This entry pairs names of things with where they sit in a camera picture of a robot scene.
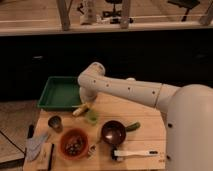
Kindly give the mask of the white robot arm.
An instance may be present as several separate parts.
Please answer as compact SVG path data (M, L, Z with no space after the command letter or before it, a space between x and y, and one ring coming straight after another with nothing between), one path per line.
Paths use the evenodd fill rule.
M80 73L78 84L84 102L103 92L166 114L166 171L213 171L212 87L110 78L99 62Z

